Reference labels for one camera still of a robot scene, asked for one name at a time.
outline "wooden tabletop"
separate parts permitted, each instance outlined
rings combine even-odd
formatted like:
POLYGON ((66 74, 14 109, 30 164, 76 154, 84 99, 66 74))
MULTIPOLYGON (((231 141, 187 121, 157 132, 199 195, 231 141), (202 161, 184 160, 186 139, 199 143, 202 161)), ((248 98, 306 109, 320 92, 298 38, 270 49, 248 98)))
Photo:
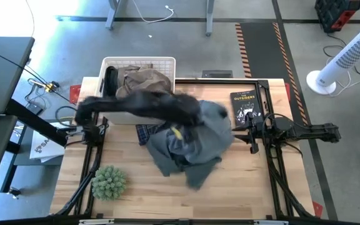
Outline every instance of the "wooden tabletop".
MULTIPOLYGON (((97 82, 97 77, 83 79, 80 101, 93 95, 97 82)), ((292 118, 283 80, 269 79, 269 85, 274 112, 292 118)), ((233 127, 230 93, 252 89, 253 86, 245 84, 176 84, 176 92, 226 106, 233 127)), ((170 177, 161 174, 146 147, 139 146, 134 125, 110 124, 108 129, 101 166, 113 165, 125 171, 127 189, 115 201, 96 199, 93 216, 97 213, 103 213, 104 218, 134 219, 264 219, 266 215, 274 216, 266 154, 260 140, 257 140, 260 151, 251 154, 249 146, 235 139, 202 188, 194 191, 186 186, 184 173, 170 177)), ((59 211, 78 188, 85 152, 82 144, 66 148, 50 213, 59 211)), ((284 147, 283 158, 291 191, 306 210, 314 214, 301 155, 293 148, 284 147)), ((285 212, 284 197, 279 192, 285 212)), ((84 197, 82 211, 86 201, 84 197)))

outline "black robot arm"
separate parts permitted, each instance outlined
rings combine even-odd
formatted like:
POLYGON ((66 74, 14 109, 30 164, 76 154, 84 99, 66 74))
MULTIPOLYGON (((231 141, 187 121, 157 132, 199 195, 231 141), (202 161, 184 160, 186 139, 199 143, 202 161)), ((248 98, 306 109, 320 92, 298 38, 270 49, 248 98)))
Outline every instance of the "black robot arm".
POLYGON ((94 113, 101 112, 129 112, 184 126, 197 126, 201 123, 199 102, 187 94, 134 91, 122 99, 87 97, 79 103, 74 118, 83 127, 84 143, 96 146, 101 141, 100 129, 92 120, 94 113))
POLYGON ((307 139, 320 139, 324 142, 337 143, 341 139, 338 127, 332 123, 303 126, 284 116, 276 117, 271 121, 272 125, 265 129, 263 122, 255 122, 253 115, 249 112, 246 115, 245 124, 233 129, 233 131, 247 131, 247 135, 237 134, 235 137, 247 144, 252 144, 251 154, 259 151, 255 142, 256 138, 264 137, 269 143, 307 139))

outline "green spiky ball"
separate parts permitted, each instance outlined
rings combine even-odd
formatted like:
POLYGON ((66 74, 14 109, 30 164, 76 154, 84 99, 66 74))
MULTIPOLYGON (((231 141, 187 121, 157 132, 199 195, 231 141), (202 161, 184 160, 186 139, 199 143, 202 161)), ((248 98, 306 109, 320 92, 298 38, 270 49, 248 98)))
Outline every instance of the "green spiky ball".
POLYGON ((126 174, 113 166, 100 167, 92 182, 92 195, 103 201, 113 201, 126 188, 126 174))

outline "black cable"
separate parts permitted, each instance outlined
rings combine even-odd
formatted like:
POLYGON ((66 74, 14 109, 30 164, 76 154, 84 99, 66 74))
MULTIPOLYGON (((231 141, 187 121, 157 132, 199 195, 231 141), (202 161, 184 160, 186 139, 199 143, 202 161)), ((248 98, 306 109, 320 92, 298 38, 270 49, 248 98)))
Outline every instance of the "black cable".
POLYGON ((292 144, 288 143, 288 142, 283 142, 284 144, 287 144, 288 146, 294 148, 295 150, 299 151, 299 153, 301 154, 301 157, 304 157, 304 154, 301 150, 299 150, 299 148, 297 148, 296 146, 293 146, 292 144))
MULTIPOLYGON (((335 57, 335 56, 332 56, 332 55, 328 54, 328 53, 326 52, 326 49, 327 49, 327 48, 341 48, 341 49, 344 49, 345 46, 347 46, 347 44, 346 44, 345 41, 343 41, 341 38, 334 37, 334 36, 330 35, 329 33, 327 33, 327 36, 330 37, 330 38, 333 38, 333 39, 335 39, 335 40, 341 41, 341 42, 344 44, 344 46, 330 45, 330 46, 324 46, 324 47, 323 47, 323 52, 324 52, 324 54, 325 54, 327 57, 333 58, 333 57, 335 57)), ((356 72, 357 74, 360 75, 360 72, 358 71, 358 69, 356 68, 356 66, 354 66, 354 70, 355 70, 355 72, 356 72)))
POLYGON ((78 127, 78 126, 75 126, 75 125, 67 125, 67 124, 64 124, 61 120, 59 120, 58 112, 59 112, 61 109, 64 109, 64 108, 73 109, 73 110, 77 111, 77 109, 73 108, 72 106, 61 106, 61 107, 59 107, 59 108, 55 111, 55 119, 56 119, 56 121, 57 121, 60 125, 66 126, 66 127, 69 127, 69 128, 76 128, 76 127, 78 127))
MULTIPOLYGON (((4 57, 4 56, 2 56, 2 55, 0 55, 0 57, 1 57, 1 58, 3 58, 3 59, 5 59, 6 61, 8 61, 8 62, 12 63, 13 65, 15 65, 15 66, 17 66, 17 67, 19 67, 19 68, 21 68, 21 69, 25 70, 25 71, 26 71, 26 72, 28 72, 30 75, 34 76, 37 80, 39 80, 39 81, 40 81, 43 85, 45 85, 45 86, 47 86, 47 85, 48 85, 48 84, 44 83, 44 81, 42 81, 39 77, 37 77, 36 75, 34 75, 32 72, 28 71, 26 68, 24 68, 24 67, 20 66, 19 64, 17 64, 17 63, 15 63, 15 62, 11 61, 10 59, 5 58, 5 57, 4 57)), ((70 103, 70 100, 69 100, 69 99, 65 98, 64 96, 62 96, 61 94, 59 94, 59 93, 58 93, 58 92, 56 92, 55 90, 51 89, 51 91, 52 91, 53 93, 57 94, 59 97, 61 97, 61 98, 65 99, 67 102, 69 102, 69 103, 70 103)))
MULTIPOLYGON (((300 128, 303 128, 303 129, 312 129, 312 130, 323 130, 323 129, 325 129, 325 128, 320 128, 320 127, 306 127, 306 126, 300 125, 300 124, 297 123, 297 122, 294 122, 293 120, 291 120, 290 118, 288 118, 287 116, 285 116, 285 115, 283 115, 283 114, 271 113, 271 114, 267 115, 266 119, 263 121, 263 124, 262 124, 262 138, 264 137, 264 125, 265 125, 265 122, 266 122, 266 120, 267 120, 270 116, 281 116, 281 117, 284 117, 284 118, 290 120, 290 121, 291 121, 292 123, 294 123, 295 125, 299 126, 300 128)), ((326 128, 332 129, 332 128, 337 128, 337 126, 331 126, 331 127, 326 127, 326 128)))
POLYGON ((109 127, 109 124, 106 124, 106 125, 101 124, 101 125, 98 126, 98 128, 100 129, 102 126, 103 126, 104 128, 103 128, 102 130, 100 130, 100 132, 99 132, 100 135, 104 134, 104 132, 106 131, 106 129, 109 127))
POLYGON ((327 33, 327 36, 330 38, 334 38, 335 40, 341 41, 344 44, 344 46, 347 46, 347 43, 345 43, 345 41, 343 41, 341 38, 334 37, 334 36, 330 35, 329 33, 327 33))
POLYGON ((71 144, 78 144, 78 143, 82 143, 83 141, 73 141, 73 142, 69 142, 69 143, 66 143, 64 148, 68 147, 69 145, 71 144))
POLYGON ((39 78, 41 78, 45 83, 48 83, 40 74, 38 74, 35 70, 33 70, 29 65, 26 65, 33 73, 37 74, 39 78))
POLYGON ((26 101, 27 101, 26 107, 27 107, 28 105, 30 105, 31 103, 34 103, 34 101, 35 101, 37 98, 40 98, 40 99, 43 101, 43 103, 44 103, 44 105, 43 105, 43 107, 42 107, 42 110, 46 110, 46 109, 47 109, 47 102, 46 102, 45 99, 43 98, 43 96, 44 96, 47 92, 45 91, 45 89, 43 89, 44 92, 43 92, 42 94, 40 94, 40 93, 38 93, 39 90, 40 90, 40 87, 37 87, 37 89, 36 89, 36 97, 33 97, 33 98, 31 98, 31 99, 26 100, 26 101))
POLYGON ((31 87, 31 90, 30 90, 29 94, 27 94, 27 95, 24 97, 24 100, 26 100, 27 102, 29 102, 28 97, 34 92, 35 88, 36 88, 35 85, 33 85, 33 86, 31 87))

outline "plastic basket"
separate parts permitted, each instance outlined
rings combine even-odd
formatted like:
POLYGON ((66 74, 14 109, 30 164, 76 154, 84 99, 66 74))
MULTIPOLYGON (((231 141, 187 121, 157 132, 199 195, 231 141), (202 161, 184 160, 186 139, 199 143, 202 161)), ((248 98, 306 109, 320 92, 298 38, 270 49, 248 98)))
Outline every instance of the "plastic basket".
MULTIPOLYGON (((172 91, 174 91, 176 80, 176 60, 173 57, 106 57, 102 60, 101 70, 99 72, 98 87, 103 85, 106 68, 114 66, 122 68, 128 65, 142 66, 152 64, 153 69, 167 76, 172 82, 172 91)), ((95 96, 101 97, 103 87, 97 88, 95 96)), ((102 115, 113 124, 159 124, 162 121, 153 118, 138 117, 128 112, 103 112, 102 115)))

